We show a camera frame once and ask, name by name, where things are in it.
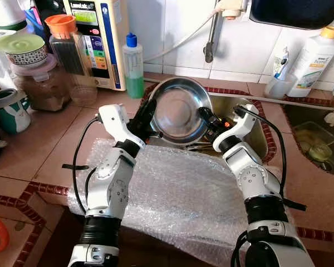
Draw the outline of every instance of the green lid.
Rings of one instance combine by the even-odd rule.
[[[13,31],[19,31],[21,29],[24,29],[26,26],[27,26],[27,22],[22,21],[22,22],[14,24],[14,25],[0,26],[0,29],[11,29]]]
[[[35,34],[13,34],[0,38],[0,51],[9,54],[29,53],[44,45],[44,40]]]

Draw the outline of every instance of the yellow cap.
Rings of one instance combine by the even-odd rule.
[[[321,36],[328,39],[334,39],[334,27],[327,26],[322,29]]]

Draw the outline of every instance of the kitchen counter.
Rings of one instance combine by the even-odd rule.
[[[153,73],[148,76],[161,79],[161,75]],[[238,90],[255,96],[262,96],[265,87],[256,83],[201,78],[196,80],[203,86]],[[147,82],[145,85],[150,86],[152,83]],[[330,95],[315,90],[311,97],[329,99]],[[49,203],[66,204],[65,195],[67,187],[71,186],[72,178],[71,171],[62,169],[61,165],[71,163],[81,131],[97,113],[97,108],[111,103],[124,104],[128,115],[133,117],[140,100],[132,100],[124,92],[99,90],[98,100],[94,105],[82,107],[69,104],[60,112],[31,111],[32,124],[25,132],[15,136],[3,133],[2,137],[9,142],[0,156],[0,180],[8,182],[6,195],[17,194],[18,190],[30,187],[39,192]],[[305,229],[334,232],[334,175],[318,169],[300,152],[280,105],[262,102],[262,106],[266,118],[280,129],[286,143],[288,170],[286,195],[289,199],[308,206],[306,212],[290,210],[294,224]],[[85,163],[96,138],[110,137],[102,125],[93,124],[83,141],[77,163]],[[277,153],[268,164],[281,168],[281,153],[274,133],[273,139],[277,144]],[[14,181],[15,186],[9,186],[10,181]],[[326,233],[323,231],[307,232],[303,236],[311,237],[312,234]],[[314,238],[331,241],[332,235],[330,238],[319,236]],[[334,251],[334,242],[311,239],[305,241],[310,249]]]

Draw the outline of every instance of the soap dispenser bottle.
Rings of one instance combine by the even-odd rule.
[[[131,98],[144,96],[144,61],[143,47],[137,43],[137,36],[129,33],[126,44],[122,47],[125,67],[127,94]]]
[[[334,27],[327,26],[319,36],[308,38],[300,51],[291,68],[291,74],[297,77],[297,81],[287,96],[307,96],[333,56]]]

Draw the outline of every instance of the metal bowl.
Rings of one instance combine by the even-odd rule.
[[[198,141],[207,125],[198,115],[198,108],[212,104],[205,88],[196,81],[174,77],[160,82],[150,95],[157,107],[151,127],[163,133],[162,139],[175,145]]]

